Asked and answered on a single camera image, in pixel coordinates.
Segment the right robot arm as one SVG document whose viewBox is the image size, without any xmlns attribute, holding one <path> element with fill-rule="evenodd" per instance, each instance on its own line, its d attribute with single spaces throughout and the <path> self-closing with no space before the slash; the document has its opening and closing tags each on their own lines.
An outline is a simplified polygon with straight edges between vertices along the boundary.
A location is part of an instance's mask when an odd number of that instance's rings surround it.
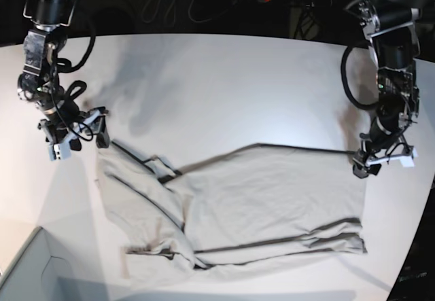
<svg viewBox="0 0 435 301">
<path fill-rule="evenodd" d="M 62 73 L 81 69 L 96 41 L 92 21 L 88 21 L 90 41 L 78 64 L 59 56 L 67 43 L 65 29 L 71 25 L 79 0 L 26 0 L 23 16 L 33 23 L 24 38 L 24 67 L 18 78 L 20 99 L 32 103 L 43 113 L 37 125 L 46 136 L 51 160 L 64 160 L 80 151 L 82 142 L 95 141 L 107 148 L 110 138 L 105 117 L 108 110 L 96 107 L 82 111 L 75 100 L 87 89 L 86 82 L 76 80 L 63 88 Z"/>
</svg>

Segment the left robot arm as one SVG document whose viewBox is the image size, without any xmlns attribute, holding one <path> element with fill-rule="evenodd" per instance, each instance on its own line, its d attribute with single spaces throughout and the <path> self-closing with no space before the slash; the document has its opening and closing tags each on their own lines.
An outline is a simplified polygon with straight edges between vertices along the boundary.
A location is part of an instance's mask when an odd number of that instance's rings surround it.
<svg viewBox="0 0 435 301">
<path fill-rule="evenodd" d="M 417 152 L 404 134 L 419 115 L 415 59 L 420 47 L 415 23 L 421 11 L 388 0 L 359 0 L 354 5 L 359 10 L 364 40 L 346 47 L 341 79 L 351 104 L 375 113 L 370 130 L 360 134 L 360 146 L 352 159 L 353 174 L 365 179 L 377 175 L 384 162 L 398 160 L 404 167 L 414 165 Z M 351 93 L 346 66 L 354 47 L 367 47 L 377 67 L 376 102 L 361 103 Z"/>
</svg>

